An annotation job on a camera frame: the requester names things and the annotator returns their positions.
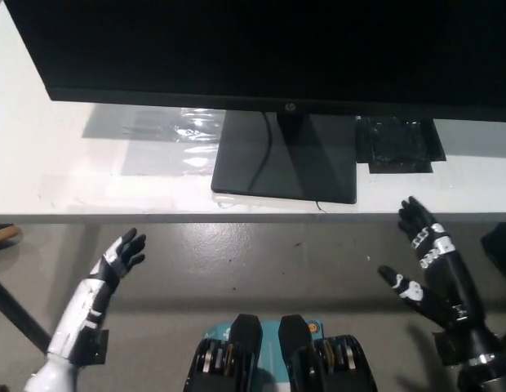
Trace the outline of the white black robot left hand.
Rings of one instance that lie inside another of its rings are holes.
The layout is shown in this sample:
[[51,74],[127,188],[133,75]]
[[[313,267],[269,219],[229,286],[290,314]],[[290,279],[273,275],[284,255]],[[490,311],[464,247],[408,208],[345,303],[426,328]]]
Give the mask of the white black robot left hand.
[[109,303],[119,283],[144,261],[146,235],[132,228],[119,236],[78,284],[54,331],[47,360],[87,366],[95,361]]

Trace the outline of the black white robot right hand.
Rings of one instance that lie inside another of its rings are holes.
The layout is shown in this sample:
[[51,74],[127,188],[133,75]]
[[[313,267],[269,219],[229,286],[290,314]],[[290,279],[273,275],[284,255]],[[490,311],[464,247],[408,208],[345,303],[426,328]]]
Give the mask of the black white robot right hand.
[[407,306],[444,330],[488,334],[482,299],[449,231],[413,196],[402,201],[398,215],[424,283],[387,265],[378,268],[379,276]]

